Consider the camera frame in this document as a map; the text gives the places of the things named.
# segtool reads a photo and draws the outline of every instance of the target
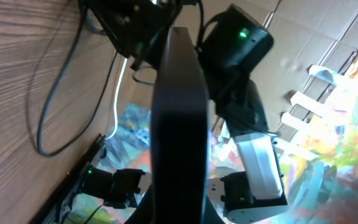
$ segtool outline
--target wood grain surface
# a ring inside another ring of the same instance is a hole
[[[59,16],[66,2],[0,0],[0,223],[31,220],[97,134],[104,134],[112,125],[112,93],[122,57],[118,57],[96,119],[77,142],[51,159],[38,155],[32,146],[26,128],[25,99],[29,97],[29,120],[34,134],[40,110],[79,23],[77,1],[72,1]],[[35,72],[61,22],[60,31]],[[42,143],[46,151],[65,144],[88,122],[113,55],[114,48],[107,37],[83,30],[44,122]],[[134,87],[128,72],[122,81],[119,111],[131,100]]]

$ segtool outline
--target black cable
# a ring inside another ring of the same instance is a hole
[[[212,132],[215,131],[216,125],[218,125],[220,119],[221,119],[220,117],[216,118],[216,121],[215,121],[215,123],[214,123],[214,125],[212,126],[212,129],[211,129]]]
[[[34,82],[34,78],[35,78],[35,76],[37,74],[38,68],[41,65],[42,60],[44,59],[44,57],[48,53],[48,50],[49,50],[50,46],[52,45],[53,41],[55,40],[55,38],[56,38],[57,34],[59,33],[60,29],[62,28],[63,22],[66,19],[66,15],[67,15],[67,14],[65,14],[63,16],[63,14],[64,14],[65,9],[67,8],[67,6],[70,5],[70,3],[71,3],[71,0],[68,0],[66,2],[66,4],[63,6],[63,8],[60,11],[60,13],[59,13],[58,18],[62,17],[62,19],[60,20],[58,28],[53,33],[52,38],[48,41],[48,43],[47,43],[47,45],[46,45],[46,47],[44,49],[44,52],[42,52],[41,57],[39,58],[39,60],[35,64],[34,71],[33,71],[33,74],[30,77],[29,87],[27,89],[27,94],[26,94],[26,97],[25,97],[25,103],[24,103],[25,104],[25,122],[26,122],[26,126],[27,126],[27,132],[29,133],[30,140],[31,140],[31,143],[32,143],[34,149],[37,148],[37,143],[35,142],[34,135],[32,134],[32,127],[31,127],[31,121],[30,121],[30,93],[31,93],[31,87],[32,87],[32,84]]]
[[[219,22],[223,17],[224,15],[226,15],[226,12],[221,12],[219,14],[216,14],[215,16],[213,16],[203,27],[202,31],[201,31],[201,34],[199,33],[199,37],[197,38],[197,46],[199,48],[202,47],[202,44],[203,44],[203,39],[204,39],[204,34],[205,34],[205,31],[206,31],[206,28],[211,25],[212,23],[214,22]]]
[[[71,218],[66,217],[66,219],[67,219],[68,221],[70,221],[70,222],[74,223],[74,224],[77,224],[77,223],[76,223],[76,222],[74,222],[74,220],[72,220]]]
[[[99,205],[99,207],[97,207],[97,208],[93,211],[93,213],[88,217],[88,219],[84,222],[84,224],[87,224],[88,222],[90,222],[91,219],[92,219],[92,217],[94,216],[94,214],[96,214],[96,212],[97,212],[103,205],[104,205],[104,204]]]
[[[261,130],[249,123],[246,123],[246,122],[243,122],[241,121],[240,119],[238,119],[234,114],[230,113],[229,111],[227,111],[228,115],[231,117],[231,119],[233,119],[235,122],[238,122],[239,124],[241,124],[242,126],[248,128],[249,130],[251,131],[255,131],[259,134],[262,134],[264,136],[268,136],[268,137],[271,137],[271,138],[278,138],[280,137],[280,133],[279,132],[270,132],[270,131],[264,131],[264,130]]]
[[[197,36],[197,43],[196,43],[196,50],[201,47],[203,42],[204,36],[204,6],[201,0],[197,0],[198,7],[200,8],[200,27],[198,28],[198,36]]]
[[[145,69],[145,68],[153,68],[153,67],[151,67],[151,66],[142,67],[142,68],[140,68],[138,71],[140,71],[140,70],[142,70],[142,69]],[[142,80],[139,80],[138,78],[136,78],[135,74],[136,74],[138,71],[132,73],[132,79],[133,79],[135,82],[140,83],[140,84],[143,84],[143,85],[154,86],[154,83],[145,82],[145,81],[142,81]]]
[[[96,113],[98,112],[100,102],[101,102],[101,100],[103,98],[104,92],[105,92],[107,84],[108,84],[108,80],[109,80],[110,75],[111,75],[112,66],[114,65],[114,61],[116,60],[116,57],[117,57],[117,52],[116,52],[116,54],[114,55],[114,58],[112,60],[112,63],[111,63],[111,67],[110,67],[109,74],[108,74],[107,79],[106,79],[106,83],[104,84],[102,94],[100,96],[98,104],[96,105],[96,109],[93,112],[93,115],[92,115],[91,119],[89,120],[88,124],[73,139],[71,139],[68,143],[66,143],[65,145],[63,145],[62,147],[57,149],[56,151],[51,152],[51,153],[45,152],[42,149],[42,128],[43,128],[44,119],[46,117],[48,107],[49,107],[49,105],[50,105],[50,103],[52,101],[52,97],[54,96],[54,94],[55,94],[55,92],[56,92],[56,90],[57,90],[57,88],[59,86],[60,80],[62,79],[62,77],[66,73],[68,65],[70,64],[70,60],[71,60],[71,58],[72,58],[72,56],[74,54],[74,51],[75,51],[75,48],[76,48],[78,42],[79,42],[81,31],[82,31],[85,19],[86,19],[85,16],[81,17],[81,21],[80,21],[80,24],[78,25],[77,33],[76,33],[75,39],[74,39],[74,41],[73,41],[73,43],[71,45],[71,49],[70,49],[70,51],[69,51],[69,53],[68,53],[68,55],[67,55],[67,57],[65,59],[65,62],[64,62],[63,66],[62,66],[62,68],[60,70],[60,73],[58,74],[58,76],[57,76],[57,78],[55,80],[55,83],[53,84],[52,88],[49,91],[48,97],[45,100],[45,104],[44,104],[44,107],[42,109],[42,113],[41,113],[40,120],[39,120],[39,125],[38,125],[38,131],[37,131],[37,152],[41,156],[44,156],[44,157],[53,157],[53,156],[56,156],[57,154],[61,153],[69,145],[71,145],[73,142],[75,142],[88,129],[88,127],[91,125],[94,117],[96,116]]]

